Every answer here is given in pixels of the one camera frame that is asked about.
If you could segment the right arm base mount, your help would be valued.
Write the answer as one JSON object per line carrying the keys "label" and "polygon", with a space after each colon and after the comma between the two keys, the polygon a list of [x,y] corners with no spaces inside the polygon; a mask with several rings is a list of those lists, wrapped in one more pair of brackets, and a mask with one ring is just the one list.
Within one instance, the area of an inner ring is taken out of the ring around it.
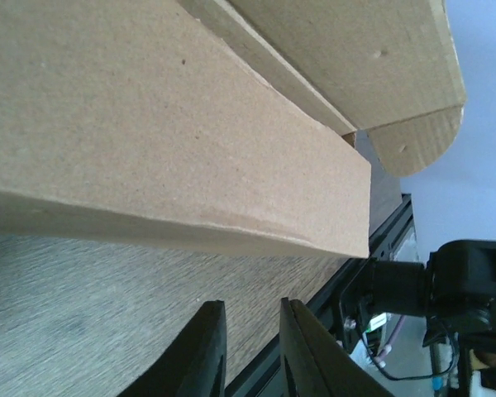
{"label": "right arm base mount", "polygon": [[337,272],[331,303],[334,333],[351,353],[376,310],[379,288],[379,260],[352,260]]}

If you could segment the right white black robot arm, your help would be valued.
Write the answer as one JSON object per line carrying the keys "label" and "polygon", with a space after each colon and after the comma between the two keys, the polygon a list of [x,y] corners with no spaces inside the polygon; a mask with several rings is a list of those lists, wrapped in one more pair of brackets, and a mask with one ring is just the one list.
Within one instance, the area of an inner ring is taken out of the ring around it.
{"label": "right white black robot arm", "polygon": [[459,396],[470,392],[470,351],[496,353],[496,242],[458,240],[423,265],[373,260],[367,265],[367,308],[427,319],[423,343],[456,339]]}

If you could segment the cardboard box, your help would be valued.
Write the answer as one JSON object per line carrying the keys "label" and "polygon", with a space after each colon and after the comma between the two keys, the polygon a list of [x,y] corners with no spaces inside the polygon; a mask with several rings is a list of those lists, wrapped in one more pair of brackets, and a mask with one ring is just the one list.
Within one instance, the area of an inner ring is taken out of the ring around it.
{"label": "cardboard box", "polygon": [[466,101],[442,1],[0,1],[0,232],[370,253]]}

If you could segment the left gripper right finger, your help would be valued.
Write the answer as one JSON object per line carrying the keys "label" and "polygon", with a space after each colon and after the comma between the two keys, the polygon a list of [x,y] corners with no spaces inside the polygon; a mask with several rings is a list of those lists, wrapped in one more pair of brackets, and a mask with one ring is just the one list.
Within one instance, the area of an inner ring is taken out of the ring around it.
{"label": "left gripper right finger", "polygon": [[285,396],[390,396],[297,299],[280,301],[279,345]]}

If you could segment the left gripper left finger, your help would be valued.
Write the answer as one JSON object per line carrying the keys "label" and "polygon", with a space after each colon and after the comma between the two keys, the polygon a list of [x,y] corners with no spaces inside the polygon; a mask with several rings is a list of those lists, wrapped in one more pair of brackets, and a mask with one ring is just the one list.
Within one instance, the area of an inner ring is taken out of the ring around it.
{"label": "left gripper left finger", "polygon": [[206,301],[169,347],[121,396],[223,396],[227,366],[225,304]]}

